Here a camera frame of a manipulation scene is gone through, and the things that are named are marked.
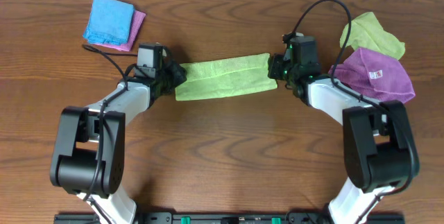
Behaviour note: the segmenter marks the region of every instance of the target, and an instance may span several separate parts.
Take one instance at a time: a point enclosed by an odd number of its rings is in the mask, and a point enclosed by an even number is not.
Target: purple cloth
[[[139,11],[134,11],[133,20],[131,21],[131,29],[130,29],[130,37],[128,38],[128,42],[123,43],[121,45],[115,44],[96,44],[99,46],[114,48],[119,51],[130,51],[131,47],[133,47],[134,40],[136,39],[137,32],[139,32],[139,28],[142,25],[142,21],[144,20],[146,14]]]
[[[334,76],[356,92],[380,101],[406,103],[415,97],[409,75],[399,61],[363,47],[339,64]]]

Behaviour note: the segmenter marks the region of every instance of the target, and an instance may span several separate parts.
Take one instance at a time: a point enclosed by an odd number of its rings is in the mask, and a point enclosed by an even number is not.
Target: blue folded towel
[[[83,37],[90,44],[124,44],[130,36],[134,6],[117,0],[94,0]]]

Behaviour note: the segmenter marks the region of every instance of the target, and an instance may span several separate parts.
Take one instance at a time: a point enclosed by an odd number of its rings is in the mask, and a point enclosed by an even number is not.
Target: wooden table
[[[121,0],[147,16],[138,42],[170,46],[180,62],[282,52],[281,35],[317,0]],[[402,65],[416,97],[406,104],[421,171],[377,210],[408,223],[444,218],[444,2],[342,0],[373,11],[406,43]],[[80,45],[92,0],[0,0],[0,223],[51,223],[90,212],[49,182],[61,110],[110,93],[115,68]],[[324,3],[300,31],[316,36],[324,71],[339,52],[343,10]],[[346,56],[352,52],[348,49]],[[135,61],[117,57],[122,66]],[[144,210],[286,212],[319,209],[346,179],[342,130],[279,88],[204,101],[160,98],[126,133],[123,184]]]

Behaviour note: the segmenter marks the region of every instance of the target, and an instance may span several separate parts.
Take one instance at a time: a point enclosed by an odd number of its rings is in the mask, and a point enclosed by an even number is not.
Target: light green cloth
[[[238,96],[276,89],[268,78],[270,54],[181,64],[187,70],[187,82],[176,88],[176,100],[188,101]]]
[[[348,31],[348,24],[342,32],[340,45],[343,46]],[[354,50],[364,47],[389,55],[399,60],[405,52],[405,43],[400,42],[393,34],[387,33],[378,22],[373,12],[366,12],[352,21],[352,32],[347,46]]]

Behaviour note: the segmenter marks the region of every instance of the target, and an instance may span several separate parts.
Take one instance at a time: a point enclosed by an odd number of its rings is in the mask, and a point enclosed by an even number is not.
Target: green cloth
[[[181,64],[187,70],[187,81],[176,88],[176,100],[200,100],[238,96],[276,89],[268,78],[270,54]]]
[[[340,45],[343,46],[348,31],[348,24],[342,32]],[[352,32],[347,46],[354,50],[365,47],[399,60],[405,52],[405,43],[400,42],[393,34],[387,33],[378,22],[373,12],[366,12],[352,21]]]

